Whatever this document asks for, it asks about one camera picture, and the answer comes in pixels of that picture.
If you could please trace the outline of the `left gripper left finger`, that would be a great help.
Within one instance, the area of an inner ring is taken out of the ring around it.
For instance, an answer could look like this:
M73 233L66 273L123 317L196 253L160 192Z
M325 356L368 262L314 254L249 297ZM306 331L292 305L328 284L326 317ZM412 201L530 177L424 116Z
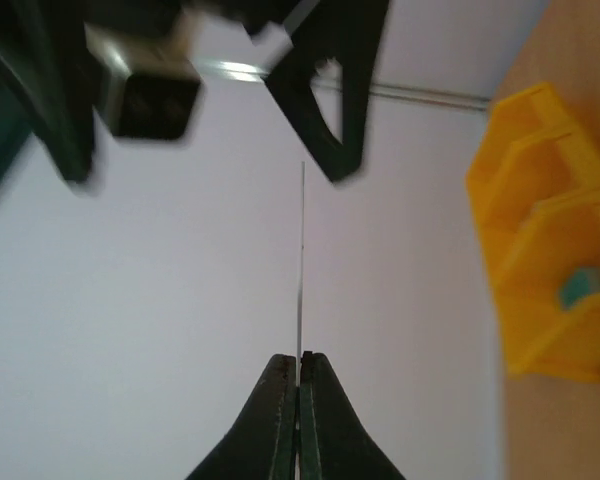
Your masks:
M191 479L295 477L296 359L268 361L237 419Z

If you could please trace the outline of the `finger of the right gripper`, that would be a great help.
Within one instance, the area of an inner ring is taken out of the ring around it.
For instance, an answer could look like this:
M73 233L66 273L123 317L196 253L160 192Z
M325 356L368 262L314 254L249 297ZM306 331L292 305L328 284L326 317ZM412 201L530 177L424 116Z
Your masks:
M81 1L0 1L0 84L17 99L63 179L93 171L93 107Z
M369 96L388 1L319 1L292 31L292 47L264 78L269 93L326 178L342 182L364 165ZM314 89L340 94L340 135Z

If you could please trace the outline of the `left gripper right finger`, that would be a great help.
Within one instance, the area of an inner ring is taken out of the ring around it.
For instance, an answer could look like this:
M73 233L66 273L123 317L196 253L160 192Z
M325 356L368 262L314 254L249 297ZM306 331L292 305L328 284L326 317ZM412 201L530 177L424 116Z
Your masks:
M403 477L363 427L323 353L303 353L298 420L302 479Z

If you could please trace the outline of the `red circle white card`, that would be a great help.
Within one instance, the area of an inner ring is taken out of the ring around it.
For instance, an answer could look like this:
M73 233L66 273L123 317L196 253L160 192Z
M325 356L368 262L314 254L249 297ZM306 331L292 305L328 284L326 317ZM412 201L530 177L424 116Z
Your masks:
M298 363L302 357L303 329L303 298L304 298L304 246L305 246L305 192L306 192L306 162L301 164L300 178L300 218L299 218L299 255L298 255L298 284L297 284L297 318L296 318L296 356Z

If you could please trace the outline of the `teal card stack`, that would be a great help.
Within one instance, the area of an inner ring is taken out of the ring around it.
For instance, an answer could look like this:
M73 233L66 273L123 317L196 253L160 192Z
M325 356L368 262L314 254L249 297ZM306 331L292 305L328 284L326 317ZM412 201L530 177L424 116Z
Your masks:
M563 310L572 309L579 301L600 293L600 267L580 267L561 285L558 298Z

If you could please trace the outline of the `yellow three-compartment bin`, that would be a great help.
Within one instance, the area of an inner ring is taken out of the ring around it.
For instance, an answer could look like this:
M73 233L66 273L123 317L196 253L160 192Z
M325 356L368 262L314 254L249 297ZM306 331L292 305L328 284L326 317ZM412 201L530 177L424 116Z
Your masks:
M600 382L600 293L558 298L600 267L600 151L551 85L496 104L466 188L508 372Z

